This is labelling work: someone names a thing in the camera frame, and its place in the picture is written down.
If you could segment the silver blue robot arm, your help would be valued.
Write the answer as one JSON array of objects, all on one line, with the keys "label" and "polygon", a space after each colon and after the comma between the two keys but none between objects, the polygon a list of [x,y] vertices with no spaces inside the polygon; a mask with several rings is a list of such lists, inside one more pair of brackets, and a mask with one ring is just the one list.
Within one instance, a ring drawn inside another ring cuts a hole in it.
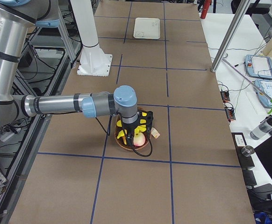
[{"label": "silver blue robot arm", "polygon": [[137,107],[135,90],[128,85],[113,93],[48,97],[11,94],[28,29],[56,28],[59,21],[56,0],[0,0],[0,127],[38,114],[82,112],[88,118],[119,115],[128,138],[137,131],[150,131],[153,114]]}]

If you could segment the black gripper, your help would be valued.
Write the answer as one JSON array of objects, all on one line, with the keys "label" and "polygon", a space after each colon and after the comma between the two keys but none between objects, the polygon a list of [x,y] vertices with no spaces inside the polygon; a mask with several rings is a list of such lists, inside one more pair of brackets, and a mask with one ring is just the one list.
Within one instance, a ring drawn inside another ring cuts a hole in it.
[{"label": "black gripper", "polygon": [[142,132],[146,138],[150,138],[153,123],[152,111],[137,111],[137,113],[130,118],[120,115],[122,121],[122,128],[124,129],[128,138],[132,138],[136,133]]}]

